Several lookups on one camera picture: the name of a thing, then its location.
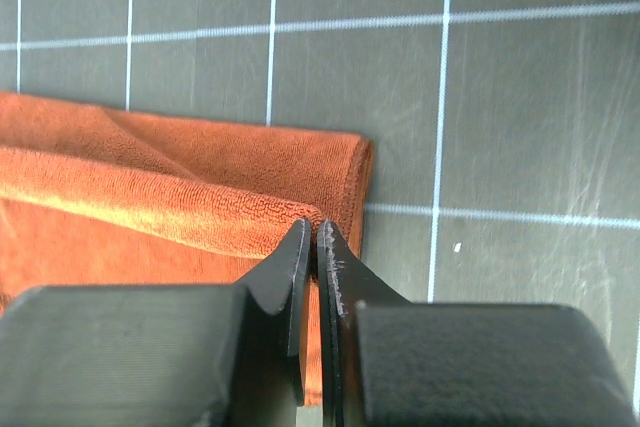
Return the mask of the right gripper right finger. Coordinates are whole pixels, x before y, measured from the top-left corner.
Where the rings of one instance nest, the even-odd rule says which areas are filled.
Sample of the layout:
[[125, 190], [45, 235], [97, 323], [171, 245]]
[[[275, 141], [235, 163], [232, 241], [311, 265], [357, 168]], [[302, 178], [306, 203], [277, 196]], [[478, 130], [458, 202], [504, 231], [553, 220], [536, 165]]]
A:
[[415, 303], [317, 233], [327, 426], [634, 426], [594, 324], [561, 304]]

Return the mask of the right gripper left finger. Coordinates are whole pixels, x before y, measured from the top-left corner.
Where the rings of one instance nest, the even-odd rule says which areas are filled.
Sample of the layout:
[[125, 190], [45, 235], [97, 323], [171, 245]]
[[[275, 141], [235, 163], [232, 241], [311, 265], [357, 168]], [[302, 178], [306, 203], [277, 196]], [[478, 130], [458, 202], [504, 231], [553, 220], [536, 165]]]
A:
[[5, 426], [292, 426], [311, 224], [230, 284], [45, 286], [1, 319]]

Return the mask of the brown towel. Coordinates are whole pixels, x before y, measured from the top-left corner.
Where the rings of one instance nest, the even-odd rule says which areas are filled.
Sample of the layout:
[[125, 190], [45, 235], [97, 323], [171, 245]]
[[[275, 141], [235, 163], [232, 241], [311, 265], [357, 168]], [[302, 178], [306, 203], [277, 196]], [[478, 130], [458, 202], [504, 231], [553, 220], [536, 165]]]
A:
[[231, 282], [299, 218], [362, 244], [372, 142], [1, 96], [1, 295]]

